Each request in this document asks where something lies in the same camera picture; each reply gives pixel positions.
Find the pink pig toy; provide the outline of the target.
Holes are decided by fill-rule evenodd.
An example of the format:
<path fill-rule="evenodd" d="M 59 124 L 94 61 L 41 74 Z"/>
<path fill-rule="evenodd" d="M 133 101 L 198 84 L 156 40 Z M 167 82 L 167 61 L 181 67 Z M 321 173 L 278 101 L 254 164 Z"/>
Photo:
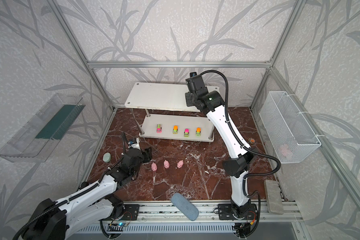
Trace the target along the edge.
<path fill-rule="evenodd" d="M 168 169 L 169 167 L 170 167 L 170 163 L 167 160 L 165 160 L 164 161 L 164 168 Z"/>
<path fill-rule="evenodd" d="M 184 161 L 183 160 L 180 160 L 178 163 L 177 163 L 177 168 L 180 169 L 182 168 L 184 165 Z"/>
<path fill-rule="evenodd" d="M 152 164 L 151 164 L 151 169 L 152 169 L 153 172 L 156 172 L 157 169 L 158 169 L 157 164 L 156 164 L 156 163 L 152 163 Z"/>

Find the pink mixer truck toy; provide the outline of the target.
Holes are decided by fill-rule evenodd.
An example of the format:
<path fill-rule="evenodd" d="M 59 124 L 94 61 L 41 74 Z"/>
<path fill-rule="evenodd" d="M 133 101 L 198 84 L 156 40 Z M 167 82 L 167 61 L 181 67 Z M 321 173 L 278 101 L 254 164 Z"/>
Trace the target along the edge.
<path fill-rule="evenodd" d="M 190 135 L 189 129 L 185 129 L 185 131 L 184 131 L 184 137 L 189 137 L 189 135 Z"/>

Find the pink green truck toy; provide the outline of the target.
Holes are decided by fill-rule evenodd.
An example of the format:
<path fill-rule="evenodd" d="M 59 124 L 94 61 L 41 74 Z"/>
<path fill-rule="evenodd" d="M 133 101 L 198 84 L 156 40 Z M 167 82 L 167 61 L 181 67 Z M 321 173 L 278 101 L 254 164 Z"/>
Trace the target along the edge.
<path fill-rule="evenodd" d="M 157 133 L 161 133 L 162 132 L 162 126 L 161 124 L 157 124 Z"/>

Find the orange mixer truck toy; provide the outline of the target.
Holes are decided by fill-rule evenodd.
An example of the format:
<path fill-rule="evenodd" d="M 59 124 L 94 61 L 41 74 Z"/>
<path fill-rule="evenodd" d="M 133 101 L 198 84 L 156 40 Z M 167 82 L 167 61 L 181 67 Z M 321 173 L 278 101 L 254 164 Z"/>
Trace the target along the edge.
<path fill-rule="evenodd" d="M 173 134 L 178 134 L 178 132 L 179 132 L 179 127 L 177 125 L 175 125 L 173 127 Z"/>

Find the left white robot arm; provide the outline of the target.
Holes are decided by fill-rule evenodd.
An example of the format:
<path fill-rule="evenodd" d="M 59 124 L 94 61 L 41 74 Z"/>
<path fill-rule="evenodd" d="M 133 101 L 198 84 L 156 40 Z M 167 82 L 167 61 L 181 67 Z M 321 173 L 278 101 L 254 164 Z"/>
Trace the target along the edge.
<path fill-rule="evenodd" d="M 142 164 L 152 160 L 152 148 L 141 150 L 137 138 L 127 141 L 122 134 L 123 155 L 99 180 L 82 183 L 80 189 L 56 201 L 46 199 L 29 221 L 14 235 L 23 240 L 66 240 L 79 230 L 109 217 L 119 218 L 123 201 L 114 193 L 137 179 Z"/>

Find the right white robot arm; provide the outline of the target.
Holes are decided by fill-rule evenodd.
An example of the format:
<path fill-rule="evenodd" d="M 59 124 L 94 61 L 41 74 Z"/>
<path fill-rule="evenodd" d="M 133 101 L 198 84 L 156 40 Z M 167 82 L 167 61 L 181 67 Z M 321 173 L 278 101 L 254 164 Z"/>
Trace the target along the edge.
<path fill-rule="evenodd" d="M 224 97 L 217 91 L 210 92 L 208 90 L 203 79 L 203 75 L 206 74 L 217 74 L 223 78 L 225 82 Z M 243 219 L 253 205 L 251 203 L 252 195 L 248 192 L 248 179 L 277 173 L 281 168 L 281 161 L 274 156 L 256 152 L 240 134 L 228 112 L 229 83 L 223 73 L 217 70 L 207 70 L 200 74 L 192 72 L 190 77 L 186 79 L 186 84 L 189 89 L 185 93 L 187 106 L 196 107 L 206 115 L 217 129 L 228 149 L 230 159 L 223 162 L 223 167 L 231 178 L 232 215 L 236 219 Z M 250 163 L 254 156 L 272 160 L 277 166 L 267 173 L 250 173 Z"/>

